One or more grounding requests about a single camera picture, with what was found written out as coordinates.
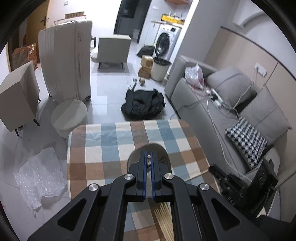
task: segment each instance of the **cardboard box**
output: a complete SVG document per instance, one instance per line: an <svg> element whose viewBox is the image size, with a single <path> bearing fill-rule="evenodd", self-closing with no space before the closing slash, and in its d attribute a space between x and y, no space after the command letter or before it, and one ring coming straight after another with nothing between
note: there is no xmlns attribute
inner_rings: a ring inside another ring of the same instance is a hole
<svg viewBox="0 0 296 241"><path fill-rule="evenodd" d="M151 72L151 68L147 68L147 67L143 67L143 66L142 66L142 70L145 72L149 72L149 73Z"/></svg>
<svg viewBox="0 0 296 241"><path fill-rule="evenodd" d="M141 68L139 69L138 76L139 76L139 77L144 77L144 78L148 79L148 78L150 78L150 71L149 71L149 72L146 72L146 71L143 69L143 67L141 67Z"/></svg>
<svg viewBox="0 0 296 241"><path fill-rule="evenodd" d="M146 68L152 68L153 65L153 58L152 56L142 55L141 66Z"/></svg>
<svg viewBox="0 0 296 241"><path fill-rule="evenodd" d="M34 69L37 69L36 44L15 49L12 53L11 69L13 71L30 61L33 61Z"/></svg>

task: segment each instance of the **washing machine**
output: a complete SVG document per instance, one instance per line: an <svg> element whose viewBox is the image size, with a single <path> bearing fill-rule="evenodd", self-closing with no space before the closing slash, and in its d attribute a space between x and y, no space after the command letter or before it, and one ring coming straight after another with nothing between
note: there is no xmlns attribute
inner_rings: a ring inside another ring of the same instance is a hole
<svg viewBox="0 0 296 241"><path fill-rule="evenodd" d="M155 51L153 56L169 61L180 32L181 28L168 24L160 25L154 43Z"/></svg>

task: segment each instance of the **gray pouf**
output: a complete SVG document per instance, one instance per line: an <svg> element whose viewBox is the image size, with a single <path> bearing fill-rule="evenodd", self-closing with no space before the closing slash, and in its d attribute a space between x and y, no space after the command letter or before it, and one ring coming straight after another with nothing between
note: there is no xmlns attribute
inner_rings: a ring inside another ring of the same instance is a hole
<svg viewBox="0 0 296 241"><path fill-rule="evenodd" d="M87 108L77 99L66 100L52 113L52 125L60 136L68 138L69 133L87 120Z"/></svg>

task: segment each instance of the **yellow box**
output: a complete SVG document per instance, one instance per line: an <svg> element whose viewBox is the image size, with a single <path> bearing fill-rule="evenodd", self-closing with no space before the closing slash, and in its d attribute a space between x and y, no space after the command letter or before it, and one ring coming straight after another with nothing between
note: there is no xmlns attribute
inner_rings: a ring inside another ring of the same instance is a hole
<svg viewBox="0 0 296 241"><path fill-rule="evenodd" d="M170 16L164 15L164 14L161 16L161 20L167 21L170 23L184 24L184 20L181 20L180 18L170 17Z"/></svg>
<svg viewBox="0 0 296 241"><path fill-rule="evenodd" d="M150 72L146 72L145 69L143 69L144 67L141 67L139 69L139 72L138 72L138 76L139 77L144 77L146 79L148 79L150 77Z"/></svg>

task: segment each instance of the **door handle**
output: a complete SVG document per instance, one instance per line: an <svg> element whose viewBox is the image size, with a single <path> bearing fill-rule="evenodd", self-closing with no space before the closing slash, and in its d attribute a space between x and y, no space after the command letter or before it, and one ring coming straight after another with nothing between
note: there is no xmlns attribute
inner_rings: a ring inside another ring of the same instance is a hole
<svg viewBox="0 0 296 241"><path fill-rule="evenodd" d="M49 20L49 18L46 18L46 16L44 17L44 19L42 19L40 22L42 23L44 21L44 26L46 26L46 21Z"/></svg>

